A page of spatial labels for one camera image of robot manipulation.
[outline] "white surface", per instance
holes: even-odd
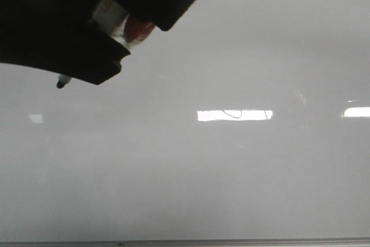
[[[199,0],[101,86],[1,64],[0,241],[369,236],[369,16]]]

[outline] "whiteboard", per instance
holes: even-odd
[[[370,236],[369,0],[198,0],[100,86],[1,64],[0,241]]]

